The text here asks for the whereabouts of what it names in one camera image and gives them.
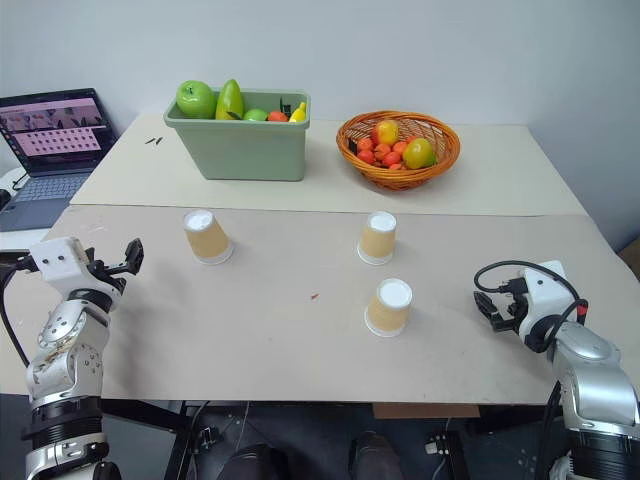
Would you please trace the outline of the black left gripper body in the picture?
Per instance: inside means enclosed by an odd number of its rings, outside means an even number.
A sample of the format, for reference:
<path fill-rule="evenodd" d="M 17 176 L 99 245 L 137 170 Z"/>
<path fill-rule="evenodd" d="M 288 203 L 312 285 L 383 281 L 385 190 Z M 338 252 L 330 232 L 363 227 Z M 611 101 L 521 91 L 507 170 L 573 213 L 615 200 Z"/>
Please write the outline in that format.
<path fill-rule="evenodd" d="M 95 249 L 93 247 L 88 248 L 84 253 L 88 260 L 86 270 L 89 274 L 89 280 L 86 288 L 105 294 L 112 301 L 120 301 L 126 286 L 126 280 L 121 278 L 122 274 L 113 276 L 96 275 L 93 271 L 93 262 L 100 259 L 95 257 Z"/>

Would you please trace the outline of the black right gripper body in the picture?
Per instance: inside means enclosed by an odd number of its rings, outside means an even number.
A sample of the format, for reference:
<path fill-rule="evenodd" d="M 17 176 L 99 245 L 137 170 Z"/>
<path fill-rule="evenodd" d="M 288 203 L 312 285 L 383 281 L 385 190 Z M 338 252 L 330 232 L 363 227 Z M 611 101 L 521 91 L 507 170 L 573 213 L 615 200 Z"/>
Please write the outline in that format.
<path fill-rule="evenodd" d="M 527 292 L 528 287 L 523 278 L 508 280 L 506 284 L 497 288 L 497 293 L 510 294 L 512 296 L 513 302 L 507 307 L 507 312 L 511 315 L 511 318 L 517 320 L 517 326 L 521 325 L 528 313 L 528 302 L 525 298 Z"/>

